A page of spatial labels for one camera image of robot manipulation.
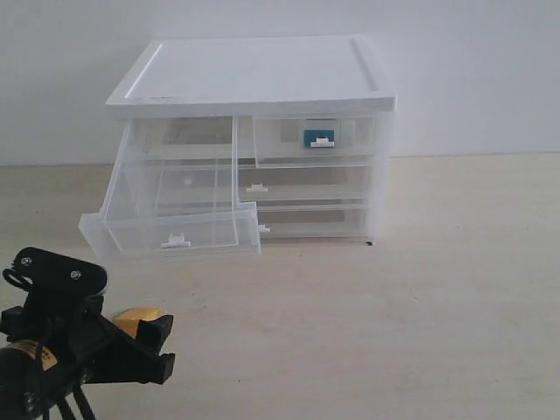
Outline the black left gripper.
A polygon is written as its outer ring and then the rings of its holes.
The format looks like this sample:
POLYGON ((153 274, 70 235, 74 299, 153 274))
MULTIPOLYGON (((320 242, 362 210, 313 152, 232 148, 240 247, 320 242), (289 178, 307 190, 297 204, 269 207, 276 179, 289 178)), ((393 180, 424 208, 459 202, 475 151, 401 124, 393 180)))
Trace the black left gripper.
POLYGON ((64 318, 48 324, 26 318, 24 308, 3 311, 1 376, 12 388, 70 388, 78 383, 164 384, 173 373, 175 354, 159 353, 171 334, 174 317, 140 320, 133 339, 100 312, 86 307, 75 325, 64 318))

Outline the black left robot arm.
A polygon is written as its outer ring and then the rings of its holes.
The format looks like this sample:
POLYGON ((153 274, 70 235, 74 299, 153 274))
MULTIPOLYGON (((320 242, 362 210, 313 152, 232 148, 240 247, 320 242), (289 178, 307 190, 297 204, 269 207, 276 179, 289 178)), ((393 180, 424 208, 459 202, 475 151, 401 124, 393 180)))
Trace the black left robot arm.
POLYGON ((141 320, 136 336, 104 318, 101 297, 31 293, 22 306, 1 314, 1 417, 47 419, 58 407, 74 418, 73 396, 85 419, 95 414, 85 384, 163 384, 172 375, 175 356, 161 349, 173 316, 141 320))

